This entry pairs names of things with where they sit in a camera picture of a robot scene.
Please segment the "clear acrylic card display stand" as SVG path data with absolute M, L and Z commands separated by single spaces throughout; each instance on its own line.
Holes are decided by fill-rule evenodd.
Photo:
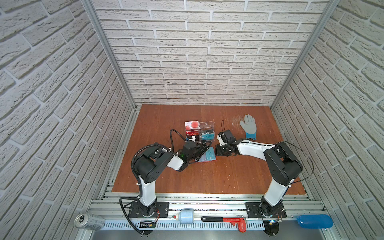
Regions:
M 215 140 L 215 123 L 213 121 L 199 122 L 189 121 L 185 122 L 186 137 L 195 142 Z

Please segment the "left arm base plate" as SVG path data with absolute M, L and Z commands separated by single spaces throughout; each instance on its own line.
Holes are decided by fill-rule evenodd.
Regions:
M 169 214 L 169 202 L 155 202 L 149 207 L 140 201 L 135 201 L 129 207 L 129 218 L 167 218 Z

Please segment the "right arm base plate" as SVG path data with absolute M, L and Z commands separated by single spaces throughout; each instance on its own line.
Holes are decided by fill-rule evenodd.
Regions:
M 269 206 L 268 203 L 247 202 L 245 203 L 249 218 L 286 218 L 287 213 L 283 202 L 280 201 L 276 206 Z

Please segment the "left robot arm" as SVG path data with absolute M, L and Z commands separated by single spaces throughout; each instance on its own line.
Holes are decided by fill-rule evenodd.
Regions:
M 141 148 L 131 162 L 132 172 L 139 184 L 139 203 L 144 210 L 153 210 L 157 197 L 155 193 L 156 180 L 168 167 L 182 172 L 189 165 L 197 163 L 209 150 L 210 141 L 186 141 L 179 152 L 174 152 L 159 143 Z

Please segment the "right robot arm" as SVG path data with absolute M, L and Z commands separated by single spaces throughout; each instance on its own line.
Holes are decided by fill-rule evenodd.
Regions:
M 217 156 L 244 155 L 266 161 L 272 181 L 261 200 L 265 209 L 272 209 L 282 202 L 289 186 L 303 170 L 303 165 L 285 142 L 262 144 L 237 140 L 229 130 L 220 132 L 217 139 Z

